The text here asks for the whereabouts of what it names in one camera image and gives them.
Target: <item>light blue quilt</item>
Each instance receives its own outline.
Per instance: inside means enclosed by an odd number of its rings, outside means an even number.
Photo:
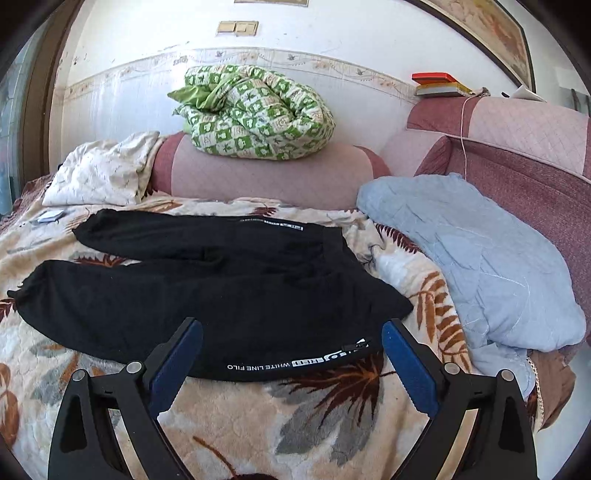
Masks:
[[[584,313],[556,247],[459,175],[382,177],[360,189],[357,206],[440,266],[482,373],[512,370],[527,396],[535,386],[527,349],[583,339]]]

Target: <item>green and white bedding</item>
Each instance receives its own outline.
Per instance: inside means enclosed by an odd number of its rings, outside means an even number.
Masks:
[[[185,87],[168,94],[181,103],[193,144],[212,155],[289,160],[322,149],[335,131],[332,113],[312,88],[254,65],[201,66]]]

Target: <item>pink cushion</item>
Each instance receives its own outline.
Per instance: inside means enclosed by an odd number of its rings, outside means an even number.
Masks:
[[[426,159],[443,159],[443,171],[449,162],[451,143],[439,132],[403,130],[390,137],[380,156],[395,177],[412,177]]]
[[[152,184],[179,197],[223,202],[261,197],[304,208],[351,209],[361,185],[389,174],[371,150],[346,144],[330,143],[309,157],[277,162],[208,155],[189,136],[178,139],[170,137],[158,152]]]

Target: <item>leaf pattern blanket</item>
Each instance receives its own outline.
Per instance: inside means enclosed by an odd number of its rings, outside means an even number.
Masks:
[[[78,243],[72,228],[101,206],[73,206],[46,225],[41,194],[0,225],[0,299],[44,260],[111,267],[128,262]],[[396,230],[356,211],[302,210],[272,200],[230,203],[154,194],[139,209],[170,215],[264,215],[343,229],[367,271],[395,286],[415,305],[411,333],[444,361],[470,371],[461,325],[440,270]],[[277,321],[281,321],[278,312]],[[71,374],[119,371],[122,365],[67,350],[28,326],[9,300],[0,301],[0,433],[34,480],[47,477],[51,435]],[[301,378],[266,384],[186,379],[172,408],[159,417],[195,478],[390,478],[418,439],[427,417],[415,410],[382,353]],[[145,479],[120,414],[112,421],[129,468]],[[466,421],[441,473],[451,478],[471,429]]]

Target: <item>white pillow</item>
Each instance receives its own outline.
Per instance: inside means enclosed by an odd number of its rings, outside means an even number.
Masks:
[[[163,142],[160,132],[142,132],[120,143],[107,140],[77,147],[53,178],[43,205],[141,202]]]

